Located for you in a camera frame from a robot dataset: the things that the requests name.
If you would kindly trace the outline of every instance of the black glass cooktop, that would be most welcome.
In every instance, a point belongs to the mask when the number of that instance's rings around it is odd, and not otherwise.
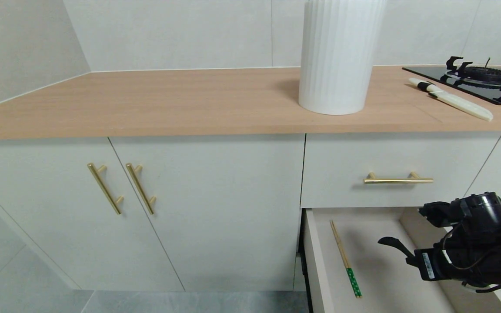
[[[489,83],[458,77],[445,66],[408,66],[403,69],[426,77],[434,82],[454,87],[491,103],[501,105],[501,83]]]

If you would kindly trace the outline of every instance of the wooden countertop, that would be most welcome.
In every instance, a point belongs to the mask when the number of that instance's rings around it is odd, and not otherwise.
[[[0,103],[0,140],[501,131],[501,106],[438,84],[490,109],[493,121],[482,121],[406,85],[409,77],[374,67],[363,111],[331,116],[298,105],[298,68],[89,73]]]

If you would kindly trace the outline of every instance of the gold bar handle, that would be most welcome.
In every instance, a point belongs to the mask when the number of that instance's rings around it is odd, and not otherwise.
[[[94,179],[96,180],[96,182],[98,182],[98,185],[100,186],[100,188],[102,188],[102,191],[106,195],[107,200],[109,200],[109,202],[111,203],[111,206],[113,206],[113,209],[115,210],[117,215],[121,214],[121,211],[119,210],[118,205],[123,201],[123,196],[119,196],[119,198],[117,198],[117,200],[113,200],[111,193],[109,192],[109,190],[107,190],[106,184],[104,183],[104,181],[100,177],[100,173],[103,172],[104,170],[106,170],[107,166],[100,166],[100,168],[98,168],[98,169],[96,169],[96,166],[94,165],[94,163],[89,163],[87,166],[88,166],[88,169],[90,170],[90,173],[92,173],[92,175],[94,176]]]
[[[364,178],[363,182],[365,184],[430,184],[434,182],[434,179],[422,178],[415,172],[411,172],[408,178],[376,178],[376,175],[370,172],[367,178]]]
[[[129,171],[129,174],[133,178],[133,182],[135,182],[135,186],[137,186],[137,190],[139,190],[140,196],[143,198],[144,204],[148,208],[148,213],[150,215],[154,215],[154,210],[152,208],[153,204],[156,202],[156,197],[153,196],[150,200],[148,200],[148,197],[146,193],[144,192],[143,186],[141,185],[139,178],[137,177],[137,174],[143,170],[143,166],[137,166],[136,168],[133,168],[133,165],[131,163],[127,163],[127,170]]]

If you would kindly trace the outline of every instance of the wall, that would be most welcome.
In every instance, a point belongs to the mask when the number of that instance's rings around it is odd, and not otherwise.
[[[62,0],[0,0],[0,101],[89,70]]]
[[[306,0],[64,0],[92,71],[299,66]],[[389,0],[377,65],[501,64],[501,0]]]

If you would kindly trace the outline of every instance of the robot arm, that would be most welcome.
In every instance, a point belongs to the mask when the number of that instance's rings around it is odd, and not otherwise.
[[[453,226],[433,248],[411,253],[396,238],[380,244],[397,248],[406,263],[419,269],[423,280],[459,280],[464,285],[501,287],[501,199],[495,193],[471,195],[451,203],[427,203],[419,209],[433,226]]]

